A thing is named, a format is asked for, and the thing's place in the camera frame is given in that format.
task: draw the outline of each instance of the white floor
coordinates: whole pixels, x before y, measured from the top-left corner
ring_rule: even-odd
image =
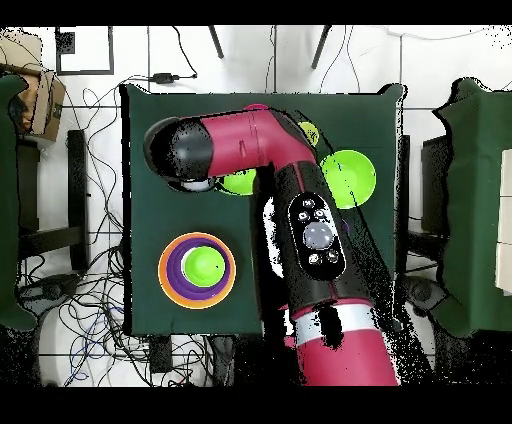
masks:
[[[151,92],[196,92],[230,93],[265,91],[266,74],[269,59],[273,54],[270,42],[270,26],[217,26],[217,32],[224,59],[217,57],[207,27],[178,27],[183,47],[198,73],[196,80],[183,80],[172,86],[159,86],[140,82]],[[25,28],[37,34],[43,40],[43,64],[55,69],[54,28]],[[105,69],[107,61],[106,27],[78,27],[76,31],[76,54],[63,58],[63,70]],[[414,27],[391,26],[388,33],[384,27],[346,26],[346,39],[343,51],[337,58],[325,78],[322,92],[354,93],[358,90],[357,80],[347,55],[347,41],[350,57],[360,84],[361,92],[376,92],[388,83],[402,83],[407,86],[404,101],[405,134],[411,135],[410,164],[410,215],[421,216],[421,165],[420,146],[425,140],[445,133],[442,123],[432,114],[432,109],[443,105],[450,94],[451,84],[459,77],[479,78],[490,89],[505,87],[512,80],[512,46],[510,31],[506,28],[486,26],[450,26],[450,27]],[[334,26],[329,33],[323,54],[316,70],[311,62],[318,43],[321,25],[315,26],[279,26],[277,40],[277,92],[319,92],[325,72],[338,54],[342,45],[345,26]],[[456,37],[475,32],[472,35]],[[67,225],[67,159],[65,137],[70,129],[88,125],[95,109],[87,106],[95,101],[95,95],[102,97],[122,80],[133,76],[148,76],[156,72],[172,72],[190,75],[190,69],[182,56],[177,36],[171,27],[114,27],[115,72],[111,76],[67,76],[61,77],[66,84],[71,101],[65,101],[58,140],[47,148],[41,158],[39,177],[39,219],[41,229],[50,229]],[[273,64],[268,75],[268,92],[273,90]],[[119,116],[119,95],[117,90],[107,94],[101,101],[101,108],[86,131],[90,137],[96,131],[113,122],[107,129],[99,132],[91,140],[91,149],[101,160],[107,162],[117,172],[117,184],[113,189],[109,209],[122,222],[122,177],[121,177],[121,120]],[[114,174],[106,166],[98,164],[103,185],[107,191],[113,186]],[[92,163],[89,173],[98,181]],[[89,181],[90,198],[89,226],[91,233],[99,229],[104,215],[104,199],[100,190]],[[410,222],[412,228],[419,229],[417,221]],[[91,256],[119,243],[120,234],[115,228],[103,224],[97,241],[91,246]],[[46,264],[35,275],[50,275],[70,270],[69,251],[62,249],[45,255]],[[28,261],[28,269],[39,263],[39,259]],[[428,264],[428,261],[409,257],[408,266],[414,268]],[[91,273],[106,272],[106,260],[99,261]],[[431,275],[435,270],[424,271]],[[122,293],[118,290],[118,299]],[[77,307],[80,316],[85,317],[97,310]],[[76,319],[68,308],[53,310],[46,318],[41,335],[40,362],[43,376],[56,381],[59,385],[73,374],[70,362],[77,364],[84,354],[82,340],[75,341],[77,334],[83,334]],[[86,330],[97,320],[94,316],[84,320]],[[413,316],[416,331],[426,353],[433,360],[434,345],[430,323],[427,319]],[[187,341],[188,336],[176,336],[179,344]],[[188,349],[183,347],[177,361],[183,362]],[[110,369],[110,380],[104,378],[101,385],[147,386],[141,380],[130,361],[112,360],[98,354],[89,359],[76,376],[71,386],[96,386],[106,371]],[[140,365],[144,375],[145,365]],[[204,371],[197,368],[192,381],[202,382]],[[155,384],[161,383],[162,375],[154,378]]]

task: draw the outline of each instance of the white button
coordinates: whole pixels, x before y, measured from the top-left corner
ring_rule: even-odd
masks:
[[[309,263],[311,265],[315,265],[320,263],[320,255],[313,253],[312,255],[309,255]]]
[[[300,212],[299,213],[299,221],[300,222],[304,222],[304,221],[307,221],[309,219],[309,215],[307,212]]]
[[[331,263],[338,262],[338,252],[336,252],[335,250],[329,250],[327,252],[327,260]]]
[[[311,199],[306,199],[302,202],[305,208],[311,209],[315,206],[315,202],[313,202]]]

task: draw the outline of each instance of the green bowl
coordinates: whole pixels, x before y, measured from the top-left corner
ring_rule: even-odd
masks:
[[[238,196],[250,196],[252,194],[252,184],[255,177],[255,169],[238,171],[234,174],[226,175],[220,185],[226,190],[224,193]]]
[[[210,246],[201,246],[192,250],[185,259],[185,277],[198,287],[214,286],[221,280],[225,270],[224,258],[220,252]]]
[[[320,167],[338,209],[351,209],[356,204],[361,206],[377,185],[372,162],[355,150],[335,152],[325,157]]]

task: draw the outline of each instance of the black cable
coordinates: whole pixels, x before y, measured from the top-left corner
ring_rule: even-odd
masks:
[[[435,263],[435,264],[431,264],[431,265],[425,265],[425,266],[420,266],[418,268],[413,268],[413,269],[408,269],[405,271],[405,274],[408,274],[409,272],[416,272],[416,271],[424,271],[426,269],[431,269],[431,268],[435,268],[437,267],[438,264]]]
[[[325,72],[325,75],[324,77],[322,78],[322,82],[320,83],[320,91],[319,93],[321,94],[322,93],[322,87],[324,85],[324,81],[325,81],[325,77],[327,76],[327,74],[329,73],[329,71],[331,70],[332,68],[332,65],[334,65],[334,62],[336,62],[336,60],[338,59],[339,55],[341,54],[341,51],[343,50],[343,46],[345,45],[345,37],[347,35],[347,26],[344,25],[345,27],[345,30],[343,32],[343,42],[341,43],[341,47],[340,47],[340,50],[338,52],[338,54],[336,55],[336,57],[334,58],[334,60],[332,61],[332,63],[329,65],[329,68],[327,68],[327,71]]]
[[[176,28],[175,26],[172,26],[172,28],[174,29],[174,31],[176,31],[176,34],[178,34],[178,44],[180,46],[181,53],[183,54],[183,57],[187,61],[188,66],[190,67],[190,69],[192,69],[192,72],[194,73],[191,77],[188,77],[188,78],[197,78],[197,72],[194,69],[194,67],[192,66],[192,64],[190,63],[190,61],[188,60],[188,57],[187,57],[187,55],[185,53],[185,50],[183,50],[183,46],[181,45],[181,34],[178,31],[178,28]]]
[[[348,56],[348,60],[350,61],[350,65],[352,66],[352,71],[354,72],[354,76],[356,77],[357,92],[360,93],[361,92],[361,85],[359,84],[359,77],[357,76],[356,68],[354,66],[354,63],[352,62],[352,58],[350,57],[350,51],[349,51],[350,38],[352,37],[352,31],[354,30],[354,26],[355,25],[352,25],[352,28],[350,28],[350,34],[348,35],[348,40],[347,40],[347,56]]]
[[[188,61],[188,58],[186,57],[186,55],[183,51],[183,47],[181,46],[181,40],[180,40],[179,36],[178,36],[178,41],[180,42],[180,49],[182,50],[182,53],[184,54],[187,62],[189,63],[189,66],[195,72],[195,70],[191,66],[190,62]],[[41,63],[37,63],[37,65],[41,66],[42,69],[45,69]],[[106,95],[108,95],[111,91],[115,90],[119,85],[121,85],[122,83],[124,83],[134,77],[137,77],[137,75],[134,75],[133,77],[123,80],[121,83],[117,84],[115,87],[110,89],[104,96],[102,96],[99,99],[98,99],[98,96],[94,93],[94,91],[92,91],[90,89],[83,90],[82,97],[83,97],[84,103],[87,105],[87,103],[85,101],[85,92],[90,91],[93,93],[93,95],[96,98],[96,102],[90,108],[95,107],[95,106],[97,107],[97,110],[95,111],[95,113],[93,114],[93,116],[91,117],[91,119],[89,120],[89,122],[85,128],[81,128],[81,125],[80,125],[80,122],[78,120],[78,116],[76,113],[76,108],[73,105],[73,102],[71,100],[71,97],[70,97],[68,91],[66,90],[66,95],[71,103],[71,107],[72,107],[73,113],[75,115],[75,119],[76,119],[78,128],[82,131],[88,129],[90,127],[92,120],[95,118],[95,116],[99,112],[99,109],[101,106],[101,100]],[[85,280],[82,283],[79,283],[77,285],[77,293],[70,298],[69,302],[62,304],[59,307],[60,321],[69,331],[76,334],[76,337],[70,346],[69,358],[70,358],[71,375],[66,380],[66,382],[64,384],[65,386],[69,386],[74,380],[84,380],[84,379],[88,378],[88,376],[85,374],[82,378],[82,376],[81,376],[82,367],[84,365],[87,365],[89,367],[89,363],[88,363],[89,359],[94,360],[94,359],[98,359],[101,357],[105,357],[105,355],[106,355],[106,356],[109,356],[110,358],[114,359],[114,362],[109,367],[109,369],[106,371],[106,373],[102,376],[102,378],[99,381],[99,384],[101,384],[101,382],[103,381],[105,376],[108,378],[110,370],[117,363],[116,361],[119,361],[119,360],[121,360],[121,358],[124,358],[123,360],[128,360],[132,363],[132,365],[135,368],[135,371],[137,372],[137,374],[139,375],[139,377],[141,378],[142,381],[144,381],[148,386],[154,387],[154,384],[150,380],[148,380],[148,378],[146,376],[147,367],[145,369],[144,376],[140,373],[140,371],[137,368],[137,364],[146,364],[146,365],[149,364],[149,357],[148,357],[147,349],[141,348],[141,346],[143,344],[147,344],[147,340],[142,337],[131,337],[131,336],[124,335],[123,329],[122,329],[122,323],[120,322],[120,318],[116,318],[112,312],[113,310],[116,310],[117,312],[123,311],[123,314],[124,314],[124,310],[120,306],[120,305],[122,305],[122,302],[117,301],[115,298],[113,298],[111,296],[111,292],[115,287],[119,287],[119,286],[124,287],[123,266],[121,264],[121,260],[119,257],[120,256],[119,246],[112,246],[111,240],[110,240],[110,228],[111,228],[110,226],[114,225],[120,230],[122,230],[123,227],[122,227],[122,224],[117,220],[117,218],[110,212],[110,210],[108,208],[108,203],[109,203],[110,197],[111,197],[112,192],[117,183],[117,173],[109,164],[107,164],[106,162],[97,158],[92,153],[91,148],[90,148],[90,143],[94,136],[96,136],[99,132],[103,131],[104,129],[108,128],[117,119],[118,114],[117,114],[117,102],[116,102],[116,98],[115,98],[115,93],[114,93],[114,103],[116,105],[116,117],[114,118],[114,120],[112,122],[110,122],[108,125],[101,128],[100,130],[96,131],[90,137],[88,137],[88,140],[86,142],[86,147],[87,147],[88,153],[91,156],[91,158],[93,159],[92,162],[93,162],[93,166],[95,168],[99,183],[89,175],[88,175],[88,178],[91,181],[93,181],[100,188],[100,190],[103,194],[103,197],[105,199],[105,216],[104,216],[98,230],[96,231],[96,237],[95,237],[94,242],[98,238],[101,226],[103,225],[103,222],[105,221],[105,219],[108,219],[108,222],[109,222],[109,243],[108,243],[109,247],[105,251],[96,255],[96,257],[91,261],[87,272],[92,268],[92,266],[99,259],[101,259],[105,255],[107,256],[107,272],[99,278],[96,278],[93,280]],[[114,185],[113,185],[112,189],[110,190],[110,192],[108,193],[108,195],[107,195],[106,190],[101,181],[100,172],[96,166],[96,161],[107,166],[114,173]],[[25,272],[25,275],[28,277],[27,279],[29,281],[33,281],[32,280],[33,278],[38,278],[38,277],[33,277],[32,274],[44,264],[44,260],[45,260],[44,257],[41,257],[41,259],[42,259],[42,263],[40,265],[38,265],[36,268],[34,268],[28,274],[27,274],[27,272]],[[21,266],[19,267],[18,272],[20,275],[21,274]],[[92,274],[89,275],[89,274],[87,274],[87,272],[82,275],[83,279],[86,279],[86,278],[92,276]],[[84,293],[79,293],[79,290],[81,290],[85,286],[91,286],[91,285],[92,285],[92,287],[89,287],[88,290],[86,290]],[[89,298],[89,302],[84,303],[82,300],[87,299],[87,298]],[[86,317],[80,317],[78,310],[77,310],[76,306],[74,305],[74,303],[81,306],[84,310],[92,309],[92,310],[94,310],[94,312],[87,315]],[[75,329],[73,329],[71,326],[69,326],[66,323],[64,317],[62,316],[62,311],[64,309],[67,309],[68,315],[76,321],[78,328],[81,332],[77,332]],[[92,319],[92,318],[94,318],[94,322],[93,322],[92,326],[89,326],[90,328],[86,328],[84,325],[84,320]],[[135,341],[136,343],[138,343],[136,348],[133,348],[130,345],[131,341]],[[73,349],[77,345],[78,342],[81,342],[83,347],[81,350],[74,353]],[[111,351],[111,349],[109,347],[109,343],[111,343],[111,342],[113,342],[113,344],[114,344],[114,351]],[[186,376],[184,376],[180,372],[183,370],[182,367],[174,367],[173,370],[175,370],[179,375],[181,375],[184,378],[184,380],[186,380],[185,384],[190,385],[190,377],[192,376],[192,373],[191,373],[191,370],[189,369],[189,367],[196,363],[200,363],[202,366],[204,366],[204,369],[205,369],[205,380],[203,382],[203,385],[206,385],[208,378],[213,379],[213,376],[209,372],[209,369],[208,369],[210,362],[211,362],[211,355],[208,352],[208,346],[207,346],[207,344],[205,345],[205,347],[201,346],[201,344],[198,341],[193,340],[193,338],[191,337],[191,341],[183,343],[182,345],[178,346],[173,351],[182,348],[184,345],[186,345],[188,343],[194,343],[200,349],[202,355],[200,355],[195,349],[191,349],[189,351],[189,353],[187,355],[187,363],[186,363],[186,367],[187,367],[187,375]],[[94,353],[95,348],[101,349],[102,352],[99,354]],[[190,357],[192,354],[196,355],[196,357],[198,358],[196,361],[193,361],[193,362],[190,361]],[[74,359],[76,359],[77,357],[80,357],[80,360],[78,361],[78,363],[74,363]],[[205,357],[205,363],[203,363],[203,361],[201,359],[202,357]],[[169,382],[168,387],[170,387],[171,385],[172,386],[181,386],[184,384],[183,384],[183,381],[179,382],[179,383]]]
[[[274,41],[272,40],[272,33],[273,33],[273,31],[274,31],[274,26],[272,25],[270,27],[270,42],[272,43],[272,47],[274,47]],[[270,73],[270,64],[272,63],[272,59],[274,59],[274,55],[273,54],[272,54],[271,58],[268,61],[267,76],[265,77],[265,94],[267,93],[267,89],[268,89],[268,74]]]

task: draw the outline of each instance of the cardboard box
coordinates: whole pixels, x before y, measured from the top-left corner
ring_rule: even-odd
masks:
[[[52,89],[50,98],[47,103],[47,113],[45,115],[45,128],[43,133],[39,136],[46,140],[57,140],[59,133],[60,117],[62,115],[62,105],[64,103],[64,96],[66,95],[66,87],[56,78],[52,81]]]
[[[41,40],[22,31],[4,29],[0,32],[0,47],[0,54],[5,53],[5,58],[2,59],[5,60],[6,70],[25,77],[30,84],[33,84],[33,81],[29,81],[31,78],[26,78],[27,76],[39,79],[32,123],[27,133],[55,141],[66,89],[55,79],[54,71],[40,65]]]

